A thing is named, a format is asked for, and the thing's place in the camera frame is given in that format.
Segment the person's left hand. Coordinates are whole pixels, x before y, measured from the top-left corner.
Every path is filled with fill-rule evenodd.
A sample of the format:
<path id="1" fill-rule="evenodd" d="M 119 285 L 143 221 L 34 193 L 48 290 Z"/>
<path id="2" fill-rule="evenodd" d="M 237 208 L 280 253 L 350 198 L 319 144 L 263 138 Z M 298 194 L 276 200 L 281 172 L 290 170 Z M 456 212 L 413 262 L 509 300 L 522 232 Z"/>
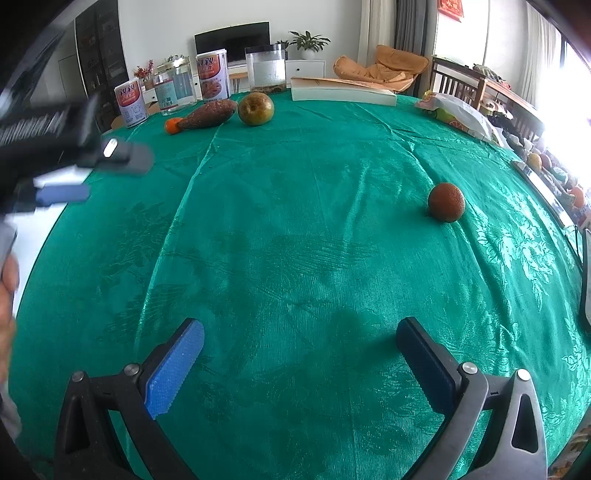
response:
<path id="1" fill-rule="evenodd" d="M 0 283 L 0 379 L 5 382 L 9 376 L 12 344 L 16 333 L 13 316 L 14 294 L 19 286 L 19 266 L 16 258 L 9 254 L 1 269 Z"/>

